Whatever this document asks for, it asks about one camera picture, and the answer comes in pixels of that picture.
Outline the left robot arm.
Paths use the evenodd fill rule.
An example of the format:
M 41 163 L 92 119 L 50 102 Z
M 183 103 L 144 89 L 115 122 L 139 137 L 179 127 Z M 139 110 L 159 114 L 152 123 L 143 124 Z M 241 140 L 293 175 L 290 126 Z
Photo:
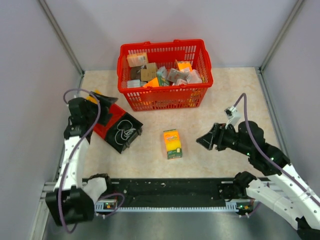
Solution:
M 75 96 L 65 100 L 69 117 L 63 132 L 64 154 L 54 189 L 45 196 L 45 203 L 56 225 L 70 232 L 68 225 L 92 221 L 95 204 L 109 198 L 114 191 L 107 174 L 97 174 L 83 185 L 87 150 L 96 124 L 106 126 L 111 120 L 110 108 L 118 98 L 86 90 L 94 101 Z

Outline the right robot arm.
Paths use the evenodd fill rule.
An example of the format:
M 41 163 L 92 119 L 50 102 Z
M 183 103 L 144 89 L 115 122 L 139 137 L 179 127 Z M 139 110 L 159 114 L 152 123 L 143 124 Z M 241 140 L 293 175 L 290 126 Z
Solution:
M 247 171 L 233 179 L 234 197 L 252 198 L 286 220 L 302 240 L 320 238 L 320 198 L 299 176 L 290 159 L 266 142 L 264 131 L 253 121 L 241 122 L 238 129 L 214 123 L 210 131 L 196 139 L 207 150 L 231 149 L 246 155 L 249 163 L 283 192 L 280 195 Z

